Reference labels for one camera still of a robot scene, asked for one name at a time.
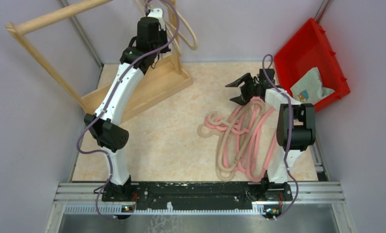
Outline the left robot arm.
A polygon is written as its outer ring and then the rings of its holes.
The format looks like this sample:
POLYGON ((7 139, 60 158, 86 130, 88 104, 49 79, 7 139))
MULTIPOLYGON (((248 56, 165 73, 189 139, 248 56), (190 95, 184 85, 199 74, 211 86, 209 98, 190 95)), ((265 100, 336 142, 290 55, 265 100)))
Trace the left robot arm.
POLYGON ((99 152, 106 155, 110 170, 104 200, 126 201, 132 196, 131 176, 124 154, 129 132, 119 125, 135 87, 156 58, 170 51, 169 44, 163 17, 153 13, 142 17, 137 24, 137 35, 123 51, 117 75, 106 97, 94 114, 84 117, 87 129, 100 147, 99 152))

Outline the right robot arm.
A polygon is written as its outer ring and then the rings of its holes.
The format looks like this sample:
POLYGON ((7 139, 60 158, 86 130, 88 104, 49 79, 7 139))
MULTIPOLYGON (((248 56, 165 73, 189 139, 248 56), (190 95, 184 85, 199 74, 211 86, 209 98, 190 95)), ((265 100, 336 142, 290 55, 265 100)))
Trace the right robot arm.
POLYGON ((257 76, 245 73, 226 85, 240 89, 240 95, 230 99, 232 102, 247 106, 251 99, 259 97, 278 112, 275 138, 281 154, 267 169, 267 176, 258 179, 259 187, 246 191, 247 199, 251 201, 295 201, 299 184, 290 172, 290 164, 316 140, 314 106, 292 98, 276 85, 274 75, 274 69, 262 68, 257 76))

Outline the printed cloth in bin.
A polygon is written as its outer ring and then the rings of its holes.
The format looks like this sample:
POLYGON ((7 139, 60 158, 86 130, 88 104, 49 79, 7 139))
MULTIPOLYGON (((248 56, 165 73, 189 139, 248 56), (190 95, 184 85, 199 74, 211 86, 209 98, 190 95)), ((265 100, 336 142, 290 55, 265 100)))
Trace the printed cloth in bin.
POLYGON ((324 87, 319 69, 311 68, 294 85, 290 91, 295 100, 302 103, 317 104, 335 91, 324 87))

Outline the red plastic bin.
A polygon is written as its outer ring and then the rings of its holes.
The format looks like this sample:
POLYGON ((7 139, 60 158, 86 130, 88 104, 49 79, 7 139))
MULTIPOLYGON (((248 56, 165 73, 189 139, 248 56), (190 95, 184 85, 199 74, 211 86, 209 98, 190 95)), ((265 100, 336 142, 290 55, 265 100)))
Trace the red plastic bin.
POLYGON ((315 104, 319 112, 350 93, 325 30, 308 19, 274 56, 279 84, 288 92, 311 68, 317 67, 324 87, 335 92, 315 104))

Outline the black base bar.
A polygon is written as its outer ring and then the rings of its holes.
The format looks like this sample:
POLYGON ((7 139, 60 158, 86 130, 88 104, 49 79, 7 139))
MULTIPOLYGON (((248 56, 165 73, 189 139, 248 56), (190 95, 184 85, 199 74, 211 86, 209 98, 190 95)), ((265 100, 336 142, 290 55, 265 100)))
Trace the black base bar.
POLYGON ((128 201, 136 210, 177 211, 249 210, 256 201, 292 201, 288 183, 260 182, 131 182, 108 184, 102 201, 128 201))

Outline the aluminium rail frame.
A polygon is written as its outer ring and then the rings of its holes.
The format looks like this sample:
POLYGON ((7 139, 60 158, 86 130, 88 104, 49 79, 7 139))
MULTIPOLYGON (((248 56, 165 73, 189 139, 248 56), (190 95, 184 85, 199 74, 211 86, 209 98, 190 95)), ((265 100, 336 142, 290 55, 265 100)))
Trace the aluminium rail frame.
POLYGON ((354 233, 338 182, 134 182, 128 196, 58 185, 47 233, 354 233))

